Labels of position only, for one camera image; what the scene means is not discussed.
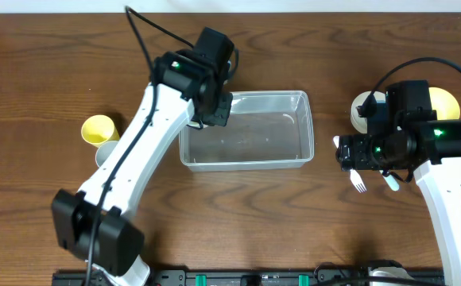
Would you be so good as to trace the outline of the yellow bowl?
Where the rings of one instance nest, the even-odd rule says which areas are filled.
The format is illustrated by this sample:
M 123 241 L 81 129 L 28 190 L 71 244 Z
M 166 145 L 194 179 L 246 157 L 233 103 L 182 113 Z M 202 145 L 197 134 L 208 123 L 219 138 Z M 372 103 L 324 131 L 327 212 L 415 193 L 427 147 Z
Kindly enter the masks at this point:
M 429 95 L 432 109 L 436 112 L 439 121 L 460 118 L 459 103 L 450 92 L 439 87 L 430 87 Z

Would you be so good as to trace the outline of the pale green spoon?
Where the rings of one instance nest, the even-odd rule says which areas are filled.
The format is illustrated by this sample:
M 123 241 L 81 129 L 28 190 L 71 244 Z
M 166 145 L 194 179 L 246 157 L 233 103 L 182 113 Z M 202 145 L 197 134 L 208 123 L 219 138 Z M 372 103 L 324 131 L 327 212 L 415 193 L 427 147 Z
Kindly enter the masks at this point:
M 379 171 L 382 178 L 385 180 L 386 184 L 392 191 L 398 191 L 400 189 L 400 185 L 397 180 L 394 178 L 393 175 L 387 173 L 386 171 L 380 170 Z

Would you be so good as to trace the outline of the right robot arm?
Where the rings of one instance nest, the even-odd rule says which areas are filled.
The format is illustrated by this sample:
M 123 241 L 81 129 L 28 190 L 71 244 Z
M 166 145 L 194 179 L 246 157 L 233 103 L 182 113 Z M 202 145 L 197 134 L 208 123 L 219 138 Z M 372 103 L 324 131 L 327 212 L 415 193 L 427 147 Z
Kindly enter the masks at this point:
M 351 170 L 407 170 L 428 206 L 448 285 L 461 285 L 461 121 L 411 122 L 375 135 L 335 136 Z

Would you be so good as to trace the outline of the yellow cup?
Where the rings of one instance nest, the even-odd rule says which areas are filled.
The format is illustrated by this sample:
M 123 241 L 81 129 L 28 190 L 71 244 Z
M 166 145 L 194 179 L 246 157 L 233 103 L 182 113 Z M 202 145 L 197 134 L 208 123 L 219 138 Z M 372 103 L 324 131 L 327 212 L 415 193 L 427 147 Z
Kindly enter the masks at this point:
M 120 138 L 114 121 L 103 114 L 88 118 L 81 127 L 81 136 L 96 148 L 108 141 L 118 141 Z

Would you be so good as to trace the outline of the white cup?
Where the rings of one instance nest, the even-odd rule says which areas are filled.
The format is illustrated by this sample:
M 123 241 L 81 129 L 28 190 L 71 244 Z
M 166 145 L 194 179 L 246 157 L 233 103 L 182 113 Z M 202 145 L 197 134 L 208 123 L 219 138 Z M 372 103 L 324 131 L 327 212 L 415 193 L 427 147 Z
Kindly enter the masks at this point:
M 207 126 L 204 125 L 202 122 L 189 122 L 188 127 L 200 130 L 206 128 Z

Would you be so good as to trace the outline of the grey cup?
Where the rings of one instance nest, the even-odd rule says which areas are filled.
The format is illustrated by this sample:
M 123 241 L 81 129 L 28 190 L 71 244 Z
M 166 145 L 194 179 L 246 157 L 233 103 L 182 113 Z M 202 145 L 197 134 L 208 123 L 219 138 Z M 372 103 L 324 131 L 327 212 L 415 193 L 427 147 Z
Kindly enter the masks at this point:
M 98 147 L 95 154 L 95 163 L 98 167 L 103 165 L 107 158 L 112 154 L 117 144 L 118 141 L 107 141 Z

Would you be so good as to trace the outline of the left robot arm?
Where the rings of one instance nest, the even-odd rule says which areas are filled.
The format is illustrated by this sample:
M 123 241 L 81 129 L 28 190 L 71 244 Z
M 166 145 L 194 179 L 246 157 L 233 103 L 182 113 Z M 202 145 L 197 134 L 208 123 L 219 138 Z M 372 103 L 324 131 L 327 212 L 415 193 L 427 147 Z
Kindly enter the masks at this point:
M 98 170 L 72 194 L 52 201 L 57 241 L 85 260 L 90 285 L 99 270 L 112 285 L 143 285 L 150 268 L 141 259 L 144 234 L 131 222 L 167 148 L 191 122 L 225 126 L 232 94 L 223 90 L 232 52 L 201 48 L 167 52 L 154 61 L 151 81 L 132 122 Z

